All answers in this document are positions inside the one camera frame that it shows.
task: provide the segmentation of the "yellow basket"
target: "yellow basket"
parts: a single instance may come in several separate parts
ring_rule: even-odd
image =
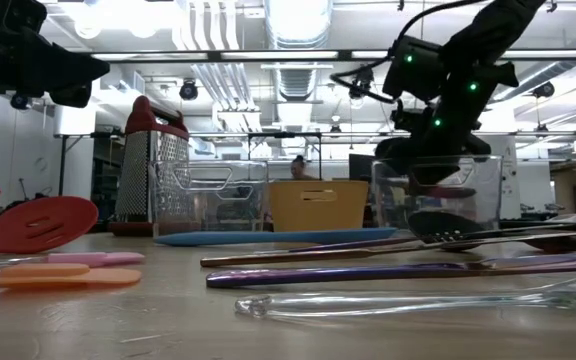
[[[282,181],[269,184],[274,230],[360,229],[369,185],[364,181]]]

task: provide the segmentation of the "red spatula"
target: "red spatula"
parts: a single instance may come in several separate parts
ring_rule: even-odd
[[[0,215],[0,253],[34,254],[64,245],[97,222],[97,207],[73,196],[36,199]]]

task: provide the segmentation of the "table surface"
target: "table surface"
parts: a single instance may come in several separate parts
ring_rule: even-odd
[[[0,291],[0,359],[576,359],[576,311],[480,308],[309,322],[253,319],[233,311],[238,297],[252,294],[520,289],[574,278],[576,273],[232,290],[205,287],[211,270],[199,267],[202,257],[270,246],[169,248],[146,238],[85,236],[59,251],[141,252],[145,263],[131,268],[143,271],[142,281],[112,290]],[[427,251],[325,265],[479,260],[531,253],[524,244],[498,244],[464,254]]]

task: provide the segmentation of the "person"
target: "person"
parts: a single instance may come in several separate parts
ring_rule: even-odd
[[[292,174],[293,180],[314,180],[314,177],[304,173],[305,170],[306,161],[304,161],[304,157],[297,155],[290,165],[290,173]]]

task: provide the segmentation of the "wooden table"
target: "wooden table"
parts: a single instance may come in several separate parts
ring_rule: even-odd
[[[145,238],[86,236],[60,250],[142,252],[146,262],[134,266],[143,271],[141,283],[114,290],[0,292],[0,359],[576,359],[576,311],[487,308],[303,323],[233,311],[237,297],[255,293],[517,289],[576,274],[205,287],[210,269],[199,267],[200,258],[255,249],[261,247],[168,248]],[[523,244],[502,244],[460,255],[423,252],[326,265],[477,260],[529,252]]]

